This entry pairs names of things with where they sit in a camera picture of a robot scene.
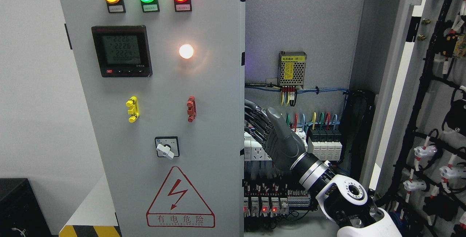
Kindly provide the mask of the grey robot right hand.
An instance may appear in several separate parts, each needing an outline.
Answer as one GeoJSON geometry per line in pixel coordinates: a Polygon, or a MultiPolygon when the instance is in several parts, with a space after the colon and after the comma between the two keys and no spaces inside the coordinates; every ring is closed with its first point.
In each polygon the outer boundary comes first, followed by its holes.
{"type": "Polygon", "coordinates": [[[264,151],[282,171],[292,170],[293,164],[305,153],[302,140],[289,128],[279,111],[269,107],[264,109],[244,100],[244,130],[261,143],[264,151]]]}

